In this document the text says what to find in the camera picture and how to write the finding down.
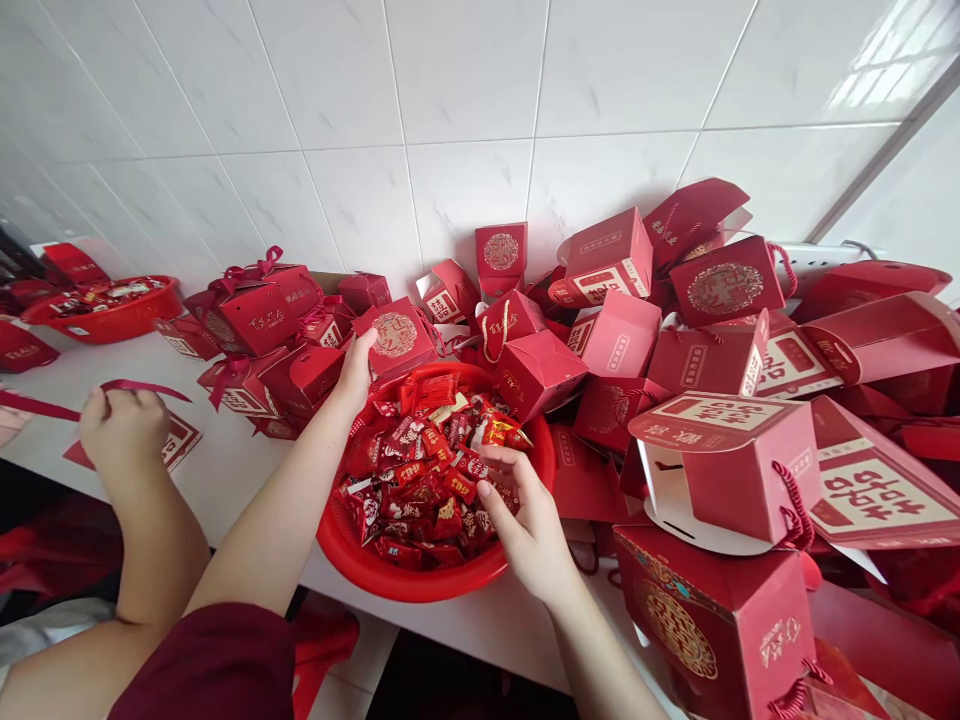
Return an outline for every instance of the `white tile wall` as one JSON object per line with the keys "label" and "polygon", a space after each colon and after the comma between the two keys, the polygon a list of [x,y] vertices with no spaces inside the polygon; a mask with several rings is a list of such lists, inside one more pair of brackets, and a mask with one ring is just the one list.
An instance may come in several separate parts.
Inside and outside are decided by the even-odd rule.
{"label": "white tile wall", "polygon": [[6,0],[0,215],[187,291],[277,244],[400,296],[523,219],[532,277],[707,175],[797,242],[958,51],[956,0]]}

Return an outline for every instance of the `white table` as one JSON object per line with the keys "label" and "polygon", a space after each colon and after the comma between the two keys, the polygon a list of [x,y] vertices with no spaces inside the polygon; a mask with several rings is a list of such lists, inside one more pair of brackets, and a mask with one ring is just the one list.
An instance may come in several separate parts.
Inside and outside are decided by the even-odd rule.
{"label": "white table", "polygon": [[[203,438],[174,471],[177,487],[216,546],[287,450],[287,441],[257,435],[253,425],[223,408],[218,414],[197,385],[205,363],[177,354],[157,334],[106,346],[77,347],[52,365],[3,381],[24,395],[80,409],[90,387],[125,378],[158,383],[187,395],[193,403],[169,399],[171,409],[203,433]],[[64,460],[76,439],[76,425],[34,418],[0,457],[67,487],[106,500],[96,475]],[[562,692],[569,692],[553,627],[539,602],[509,572],[482,590],[429,606],[392,602],[351,584],[315,546],[301,579],[303,585],[419,633],[468,655],[505,668]],[[644,680],[671,717],[684,717],[663,693],[666,667],[655,650],[637,641],[623,598],[601,571],[588,586]]]}

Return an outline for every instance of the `red plastic basket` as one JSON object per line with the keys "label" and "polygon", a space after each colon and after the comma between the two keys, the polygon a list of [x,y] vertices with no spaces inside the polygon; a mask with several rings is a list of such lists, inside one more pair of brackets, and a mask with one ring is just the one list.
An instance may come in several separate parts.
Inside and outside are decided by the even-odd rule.
{"label": "red plastic basket", "polygon": [[[462,385],[475,392],[493,390],[493,377],[486,370],[463,363],[436,363],[414,370],[412,377],[459,373]],[[374,419],[373,400],[396,400],[400,380],[384,385],[370,395],[367,406],[357,416],[350,437]],[[556,477],[553,440],[546,420],[538,415],[524,426],[524,432],[533,442],[528,454],[534,469],[548,490],[553,490]],[[337,471],[333,486],[343,482],[346,473]],[[396,567],[381,560],[370,548],[360,547],[356,519],[338,494],[334,493],[323,513],[317,540],[324,554],[347,580],[367,592],[399,602],[427,603],[449,600],[458,595],[482,588],[507,568],[507,558],[499,541],[493,542],[473,560],[453,568],[416,572]]]}
{"label": "red plastic basket", "polygon": [[[44,298],[27,308],[20,318],[30,325],[47,325],[67,337],[88,345],[106,345],[146,335],[154,331],[153,319],[171,320],[183,313],[183,305],[174,290],[177,279],[166,275],[151,275],[162,280],[166,287],[148,293],[138,300],[89,315],[60,317],[51,303],[65,300],[63,295]],[[125,283],[138,278],[118,280]]]}

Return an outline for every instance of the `sleeve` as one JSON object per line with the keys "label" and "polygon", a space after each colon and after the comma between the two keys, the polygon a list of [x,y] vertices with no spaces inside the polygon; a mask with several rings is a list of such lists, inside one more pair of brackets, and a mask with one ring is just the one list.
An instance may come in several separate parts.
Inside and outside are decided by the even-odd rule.
{"label": "sleeve", "polygon": [[294,655],[279,615],[243,603],[200,608],[173,627],[109,720],[290,720]]}

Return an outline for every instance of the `red paper box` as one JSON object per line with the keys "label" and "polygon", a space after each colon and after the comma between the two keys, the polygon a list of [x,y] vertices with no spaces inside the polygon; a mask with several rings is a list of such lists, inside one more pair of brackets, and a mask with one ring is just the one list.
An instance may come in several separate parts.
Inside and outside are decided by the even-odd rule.
{"label": "red paper box", "polygon": [[383,275],[356,273],[340,281],[343,301],[356,315],[363,315],[372,307],[383,307],[393,302],[390,286]]}
{"label": "red paper box", "polygon": [[583,389],[573,431],[595,445],[623,455],[633,439],[627,423],[670,394],[646,378],[591,376]]}
{"label": "red paper box", "polygon": [[233,357],[211,365],[197,383],[211,393],[214,407],[222,402],[240,415],[281,417],[285,410],[260,380],[260,373],[290,351],[278,347],[256,358]]}
{"label": "red paper box", "polygon": [[711,720],[769,720],[816,661],[800,554],[729,558],[649,523],[614,528],[630,617]]}
{"label": "red paper box", "polygon": [[226,352],[262,355],[300,329],[280,286],[259,280],[215,280],[184,306]]}
{"label": "red paper box", "polygon": [[417,291],[434,322],[455,323],[470,319],[473,323],[480,293],[464,269],[453,260],[444,260],[434,266],[429,275],[417,280]]}
{"label": "red paper box", "polygon": [[834,545],[960,544],[960,497],[920,461],[828,397],[811,403],[823,500],[810,516]]}
{"label": "red paper box", "polygon": [[803,508],[820,499],[808,403],[688,392],[628,429],[651,519],[699,547],[752,555],[784,539],[793,528],[781,508],[800,510],[778,465],[792,474]]}
{"label": "red paper box", "polygon": [[153,326],[174,350],[195,360],[210,360],[220,354],[216,338],[192,315],[164,320],[154,318]]}
{"label": "red paper box", "polygon": [[687,390],[753,395],[763,371],[769,325],[764,310],[753,325],[662,330],[647,377],[673,395]]}
{"label": "red paper box", "polygon": [[353,321],[358,336],[377,328],[377,344],[370,355],[370,366],[377,375],[390,380],[439,357],[422,312],[417,314],[410,298],[403,297],[383,307],[370,308]]}
{"label": "red paper box", "polygon": [[803,325],[846,385],[960,362],[960,319],[936,298],[909,292]]}
{"label": "red paper box", "polygon": [[749,199],[736,185],[719,178],[674,191],[643,220],[653,244],[653,267],[662,270],[675,265],[718,227],[726,227],[726,219]]}
{"label": "red paper box", "polygon": [[480,325],[479,365],[493,371],[510,340],[533,335],[547,328],[540,307],[523,293],[509,290],[477,318]]}
{"label": "red paper box", "polygon": [[770,338],[757,397],[792,400],[842,385],[837,371],[786,315],[770,313]]}
{"label": "red paper box", "polygon": [[936,295],[952,280],[940,270],[888,260],[841,265],[829,270],[804,294],[792,317],[798,323],[810,322],[912,290]]}
{"label": "red paper box", "polygon": [[60,353],[29,330],[0,320],[0,373],[22,373],[49,365]]}
{"label": "red paper box", "polygon": [[291,415],[309,420],[340,378],[344,352],[305,342],[260,371],[260,382]]}
{"label": "red paper box", "polygon": [[678,265],[670,280],[690,327],[756,315],[786,305],[767,241],[759,235]]}
{"label": "red paper box", "polygon": [[581,230],[566,242],[566,271],[550,286],[550,297],[559,305],[600,305],[607,290],[638,298],[650,294],[653,250],[636,208]]}
{"label": "red paper box", "polygon": [[497,380],[500,395],[520,422],[566,399],[587,366],[549,330],[507,343]]}
{"label": "red paper box", "polygon": [[522,289],[527,269],[527,224],[477,228],[474,237],[480,289],[491,297]]}
{"label": "red paper box", "polygon": [[621,523],[642,511],[638,500],[620,492],[612,462],[605,461],[568,427],[551,425],[550,434],[557,454],[553,499],[561,518]]}
{"label": "red paper box", "polygon": [[598,377],[640,377],[660,332],[660,308],[623,293],[581,310],[567,346]]}

